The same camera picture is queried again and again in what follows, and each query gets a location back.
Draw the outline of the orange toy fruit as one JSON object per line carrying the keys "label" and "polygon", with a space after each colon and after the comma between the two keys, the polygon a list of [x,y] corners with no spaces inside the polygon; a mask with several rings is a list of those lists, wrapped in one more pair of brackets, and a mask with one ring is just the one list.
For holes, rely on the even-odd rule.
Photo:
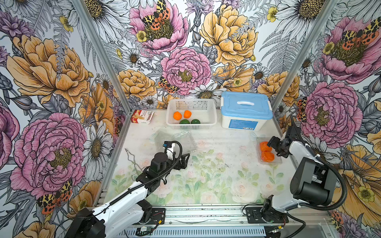
{"label": "orange toy fruit", "polygon": [[272,147],[268,146],[267,141],[260,142],[260,150],[261,152],[271,152]]}
{"label": "orange toy fruit", "polygon": [[189,119],[192,116],[192,113],[189,110],[185,110],[183,116],[185,119]]}
{"label": "orange toy fruit", "polygon": [[175,120],[177,120],[177,121],[180,121],[180,120],[183,118],[183,116],[182,116],[182,114],[181,114],[180,112],[175,112],[175,113],[173,114],[173,118],[174,118]]}
{"label": "orange toy fruit", "polygon": [[272,152],[263,151],[261,153],[261,160],[264,162],[273,162],[275,160],[275,155]]}

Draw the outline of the green toy fruit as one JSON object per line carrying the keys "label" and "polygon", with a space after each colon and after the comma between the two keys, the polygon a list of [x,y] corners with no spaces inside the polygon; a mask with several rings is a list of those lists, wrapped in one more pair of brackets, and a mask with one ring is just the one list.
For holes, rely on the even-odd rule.
{"label": "green toy fruit", "polygon": [[191,124],[196,124],[196,125],[199,125],[200,124],[200,121],[198,119],[193,119],[191,121]]}
{"label": "green toy fruit", "polygon": [[183,119],[180,121],[180,124],[181,125],[187,125],[187,124],[190,124],[190,121],[188,119]]}

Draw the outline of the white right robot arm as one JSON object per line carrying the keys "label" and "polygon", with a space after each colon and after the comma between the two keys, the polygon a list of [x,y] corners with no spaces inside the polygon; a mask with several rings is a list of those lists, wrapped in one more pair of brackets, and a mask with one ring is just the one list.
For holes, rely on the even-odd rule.
{"label": "white right robot arm", "polygon": [[273,136],[268,146],[275,150],[277,156],[293,159],[297,168],[289,192],[271,195],[264,201],[261,216],[266,222],[284,220],[288,211],[299,207],[333,210],[346,199],[346,195],[343,195],[336,203],[332,203],[336,183],[342,181],[342,177],[330,163],[313,151],[302,138],[301,128],[294,121],[283,139]]}

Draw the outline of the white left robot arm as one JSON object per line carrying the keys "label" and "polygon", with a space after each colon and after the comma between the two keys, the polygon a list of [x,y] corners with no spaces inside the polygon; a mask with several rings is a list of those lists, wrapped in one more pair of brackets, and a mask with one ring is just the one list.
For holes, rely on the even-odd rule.
{"label": "white left robot arm", "polygon": [[190,155],[175,157],[174,153],[156,153],[136,181],[118,197],[92,210],[80,210],[71,223],[66,238],[112,238],[123,229],[146,223],[152,205],[145,200],[153,193],[172,170],[182,170],[188,165]]}

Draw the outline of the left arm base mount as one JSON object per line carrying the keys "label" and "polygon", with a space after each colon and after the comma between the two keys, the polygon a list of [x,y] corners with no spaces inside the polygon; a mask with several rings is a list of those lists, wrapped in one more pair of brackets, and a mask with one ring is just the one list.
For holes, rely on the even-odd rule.
{"label": "left arm base mount", "polygon": [[134,206],[128,214],[133,225],[156,225],[163,224],[166,216],[166,209],[159,207]]}

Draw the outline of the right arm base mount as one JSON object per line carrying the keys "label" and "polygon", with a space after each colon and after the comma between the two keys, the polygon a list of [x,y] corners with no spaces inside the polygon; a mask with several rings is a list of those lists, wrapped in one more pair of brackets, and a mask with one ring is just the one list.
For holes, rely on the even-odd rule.
{"label": "right arm base mount", "polygon": [[264,200],[263,204],[250,203],[242,208],[243,215],[249,224],[286,224],[289,222],[285,213],[272,207],[273,195]]}

